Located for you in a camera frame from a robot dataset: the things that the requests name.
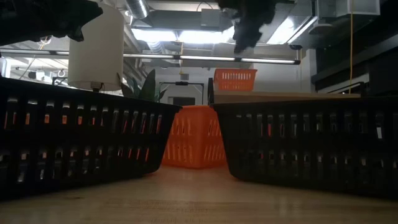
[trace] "black cable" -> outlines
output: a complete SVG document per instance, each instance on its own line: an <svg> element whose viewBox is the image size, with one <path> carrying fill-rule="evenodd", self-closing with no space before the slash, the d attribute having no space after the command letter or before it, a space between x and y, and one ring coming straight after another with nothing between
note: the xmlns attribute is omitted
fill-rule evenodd
<svg viewBox="0 0 398 224"><path fill-rule="evenodd" d="M202 1L202 2L199 3L199 5L198 5L198 7L197 7L197 11L199 10L199 7L200 7L203 3L206 3L208 6L211 7L211 9L213 9L213 7L211 6L211 4L208 4L208 3L205 2L205 1Z"/></svg>

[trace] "table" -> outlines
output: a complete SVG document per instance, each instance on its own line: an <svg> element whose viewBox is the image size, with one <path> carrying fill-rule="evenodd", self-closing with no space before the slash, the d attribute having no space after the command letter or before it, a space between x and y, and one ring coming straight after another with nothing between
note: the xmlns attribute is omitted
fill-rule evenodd
<svg viewBox="0 0 398 224"><path fill-rule="evenodd" d="M141 179L0 203L1 224L396 223L398 203L241 182L226 167L162 167Z"/></svg>

